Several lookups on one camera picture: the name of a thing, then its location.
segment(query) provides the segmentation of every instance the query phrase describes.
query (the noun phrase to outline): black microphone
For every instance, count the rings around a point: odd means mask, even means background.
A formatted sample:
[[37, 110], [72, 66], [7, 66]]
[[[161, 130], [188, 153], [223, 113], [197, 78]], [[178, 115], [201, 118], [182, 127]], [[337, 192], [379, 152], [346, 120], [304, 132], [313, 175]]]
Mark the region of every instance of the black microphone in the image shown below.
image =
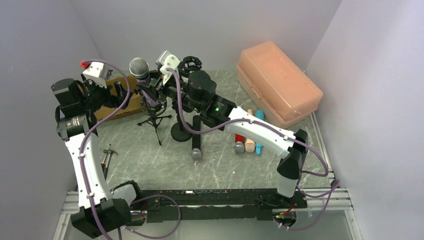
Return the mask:
[[[149, 74], [149, 64], [140, 57], [131, 60], [129, 63], [129, 72], [137, 78], [137, 83], [150, 83], [152, 81]], [[141, 93], [150, 106], [155, 107], [159, 104], [158, 101], [153, 100], [144, 90], [141, 90]]]

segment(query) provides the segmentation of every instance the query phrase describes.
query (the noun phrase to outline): orange storage box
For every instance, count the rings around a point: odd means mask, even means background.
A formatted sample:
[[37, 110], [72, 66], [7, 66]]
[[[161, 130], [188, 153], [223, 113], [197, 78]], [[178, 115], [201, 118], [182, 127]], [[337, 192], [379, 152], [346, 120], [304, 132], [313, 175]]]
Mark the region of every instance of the orange storage box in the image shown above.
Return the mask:
[[273, 42], [241, 52], [238, 81], [269, 122], [287, 128], [318, 108], [323, 92]]

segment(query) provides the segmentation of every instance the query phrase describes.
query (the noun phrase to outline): cardboard box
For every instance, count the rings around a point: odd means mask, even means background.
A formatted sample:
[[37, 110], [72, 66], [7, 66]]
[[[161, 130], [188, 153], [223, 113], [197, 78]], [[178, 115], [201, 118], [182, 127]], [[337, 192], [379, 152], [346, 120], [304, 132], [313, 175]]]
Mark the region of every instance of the cardboard box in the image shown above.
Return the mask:
[[[137, 88], [136, 83], [136, 77], [133, 75], [128, 75], [128, 81], [129, 81], [129, 89], [131, 91], [134, 91], [134, 89]], [[110, 93], [112, 95], [116, 95], [117, 91], [114, 87], [114, 82], [118, 81], [122, 83], [122, 86], [124, 88], [126, 88], [126, 83], [123, 77], [117, 77], [111, 80], [106, 81], [107, 85], [112, 85], [112, 89], [110, 90]], [[121, 109], [119, 110], [115, 115], [113, 115], [111, 118], [109, 118], [108, 120], [114, 120], [114, 119], [119, 119], [119, 118], [123, 118], [129, 115], [133, 115], [133, 114], [137, 114], [140, 113], [142, 111], [141, 105], [141, 96], [137, 95], [137, 94], [133, 94], [132, 97], [129, 99], [129, 103], [128, 103], [128, 107], [126, 107], [125, 109]], [[106, 118], [109, 114], [111, 114], [113, 111], [115, 110], [115, 108], [109, 108], [109, 107], [105, 107], [102, 106], [98, 111], [96, 111], [94, 113], [95, 117], [97, 118], [98, 121]]]

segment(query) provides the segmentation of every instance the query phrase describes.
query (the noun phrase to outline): brown box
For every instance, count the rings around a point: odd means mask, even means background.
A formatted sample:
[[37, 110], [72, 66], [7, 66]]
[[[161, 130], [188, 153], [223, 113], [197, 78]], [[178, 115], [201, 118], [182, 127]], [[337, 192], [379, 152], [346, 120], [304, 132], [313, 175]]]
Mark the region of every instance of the brown box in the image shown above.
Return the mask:
[[323, 92], [273, 42], [248, 48], [238, 81], [269, 122], [287, 128], [315, 111]]
[[[131, 91], [133, 91], [134, 89], [137, 88], [136, 83], [136, 77], [133, 75], [128, 75], [128, 81], [129, 81], [129, 89]], [[122, 83], [122, 86], [126, 89], [127, 84], [125, 83], [125, 79], [123, 77], [117, 77], [111, 80], [107, 80], [106, 84], [107, 85], [112, 85], [112, 89], [110, 90], [110, 93], [112, 95], [116, 95], [117, 91], [114, 87], [114, 82], [118, 81]], [[140, 95], [137, 94], [133, 94], [132, 97], [129, 99], [129, 103], [128, 106], [125, 109], [121, 109], [119, 110], [115, 115], [113, 115], [111, 118], [109, 118], [109, 120], [113, 120], [113, 119], [119, 119], [122, 117], [126, 117], [129, 115], [133, 115], [133, 114], [137, 114], [140, 113], [142, 111], [141, 105], [141, 97]], [[113, 111], [115, 110], [115, 108], [109, 108], [109, 107], [105, 107], [102, 106], [99, 110], [97, 110], [94, 115], [97, 118], [98, 121], [106, 118], [109, 114], [111, 114]]]

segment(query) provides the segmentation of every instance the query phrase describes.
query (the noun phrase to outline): red object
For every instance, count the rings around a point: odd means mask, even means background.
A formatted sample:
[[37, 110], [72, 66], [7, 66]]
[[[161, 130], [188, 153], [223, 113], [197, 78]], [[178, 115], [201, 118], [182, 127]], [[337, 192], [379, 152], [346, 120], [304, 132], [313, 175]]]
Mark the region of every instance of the red object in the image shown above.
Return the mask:
[[245, 142], [245, 137], [244, 137], [244, 136], [242, 136], [242, 135], [238, 135], [238, 134], [236, 134], [236, 135], [235, 135], [235, 141], [236, 141], [236, 142], [242, 142], [242, 143], [244, 143], [244, 142]]
[[89, 63], [89, 62], [83, 63], [83, 62], [84, 62], [84, 60], [81, 60], [81, 61], [79, 62], [79, 65], [80, 65], [83, 69], [88, 69], [88, 68], [90, 67], [90, 63]]

